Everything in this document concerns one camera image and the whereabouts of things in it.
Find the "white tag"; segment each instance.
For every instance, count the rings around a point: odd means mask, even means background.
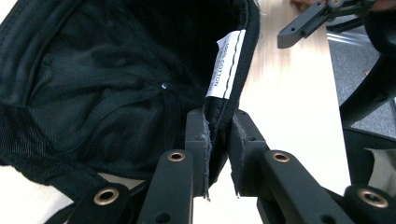
[[[233,31],[218,41],[219,53],[206,97],[230,99],[245,32]]]

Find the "black plastic part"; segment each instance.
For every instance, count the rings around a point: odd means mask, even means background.
[[[376,50],[396,58],[396,10],[371,11],[363,21]]]
[[[162,154],[137,223],[192,223],[192,182],[190,152],[171,150]]]
[[[185,148],[194,157],[194,197],[205,194],[205,157],[210,136],[204,122],[206,120],[202,108],[187,114]]]
[[[346,15],[365,15],[375,0],[320,0],[312,4],[303,14],[281,30],[277,36],[277,47],[286,49],[301,38],[307,38],[324,22]]]
[[[235,192],[240,196],[264,194],[261,158],[269,147],[245,111],[238,110],[233,116],[227,148]]]
[[[262,171],[287,223],[353,223],[291,154],[266,152]]]
[[[327,18],[323,17],[326,5],[317,1],[303,14],[292,21],[277,35],[277,47],[287,49],[295,45],[301,38],[309,37]]]
[[[106,205],[99,205],[94,202],[94,198],[97,193],[102,189],[116,189],[119,196],[113,203]],[[86,224],[86,223],[97,223],[97,224],[114,224],[122,223],[125,216],[129,216],[125,212],[125,207],[129,200],[129,190],[120,184],[108,183],[99,186],[96,189],[91,190],[85,198],[78,204],[73,214],[69,218],[69,224]]]
[[[148,190],[149,181],[146,181],[130,190],[129,203],[125,209],[129,213],[129,216],[126,216],[125,218],[128,219],[125,219],[125,221],[122,221],[121,223],[135,224],[137,222]]]
[[[376,195],[385,199],[382,203]],[[356,223],[360,224],[394,224],[396,223],[396,201],[380,189],[364,185],[350,186],[344,196],[346,212]]]
[[[381,55],[369,75],[341,104],[341,121],[351,126],[396,96],[396,58]]]

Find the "gray floor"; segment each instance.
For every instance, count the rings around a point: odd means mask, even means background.
[[[337,19],[332,23],[349,19]],[[370,44],[362,27],[340,35],[328,33],[328,37],[340,105],[361,84],[379,53]],[[394,103],[381,106],[353,127],[396,138]]]

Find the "table surface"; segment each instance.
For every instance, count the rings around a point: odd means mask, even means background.
[[[0,21],[15,0],[0,3]],[[290,49],[276,35],[296,16],[289,0],[259,0],[261,34],[240,108],[271,149],[292,153],[320,185],[343,194],[350,184],[332,62],[324,27]],[[261,223],[255,198],[237,199],[227,163],[210,189],[211,203],[194,199],[193,223]],[[52,187],[0,167],[0,223],[43,223],[71,201]]]

